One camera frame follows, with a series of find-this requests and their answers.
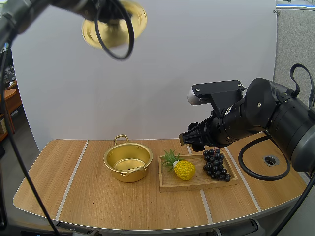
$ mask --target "metal hole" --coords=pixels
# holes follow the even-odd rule
[[[267,166],[276,166],[279,165],[279,159],[275,156],[265,156],[263,157],[263,161]]]

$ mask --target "pot handle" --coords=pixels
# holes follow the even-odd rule
[[[127,177],[128,175],[130,175],[133,172],[137,172],[137,171],[142,171],[145,172],[146,170],[143,168],[143,166],[137,167],[137,168],[133,168],[127,171],[127,173],[120,173],[122,176]]]
[[[127,142],[129,142],[129,139],[128,139],[127,135],[121,134],[121,135],[118,135],[118,136],[115,137],[114,145],[117,144],[117,139],[118,139],[118,138],[121,138],[121,137],[124,137],[124,138],[127,140]]]

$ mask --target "toy pineapple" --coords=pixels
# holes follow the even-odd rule
[[[162,165],[171,166],[171,169],[175,170],[175,173],[182,180],[190,180],[195,174],[195,166],[188,161],[184,161],[179,158],[179,154],[175,156],[174,151],[170,150],[169,153],[165,151],[165,161]]]

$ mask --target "pineapple leaves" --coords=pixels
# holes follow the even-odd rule
[[[164,162],[162,163],[162,165],[165,165],[165,166],[170,166],[171,170],[173,170],[173,163],[175,161],[182,161],[183,159],[179,158],[180,154],[176,155],[174,154],[175,150],[172,150],[170,149],[169,153],[167,151],[164,151],[165,152],[165,156],[163,157],[164,158]]]

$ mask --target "gold pot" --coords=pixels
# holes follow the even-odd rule
[[[126,143],[117,144],[117,139],[126,138]],[[114,178],[122,182],[136,182],[147,174],[152,161],[152,151],[143,144],[129,142],[126,135],[118,135],[114,146],[104,154],[104,163]]]

